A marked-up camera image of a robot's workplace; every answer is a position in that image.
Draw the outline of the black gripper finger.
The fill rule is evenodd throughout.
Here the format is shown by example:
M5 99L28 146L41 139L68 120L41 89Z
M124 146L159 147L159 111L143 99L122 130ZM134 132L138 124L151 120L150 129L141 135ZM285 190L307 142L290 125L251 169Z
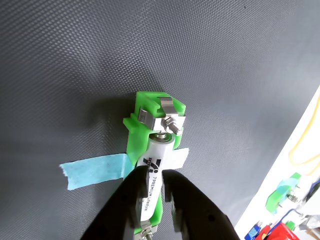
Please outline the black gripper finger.
M164 198L171 203L173 227L183 240L238 240L228 216L176 170L162 172Z
M136 167L103 206L82 240L132 240L141 227L142 200L147 197L147 167Z

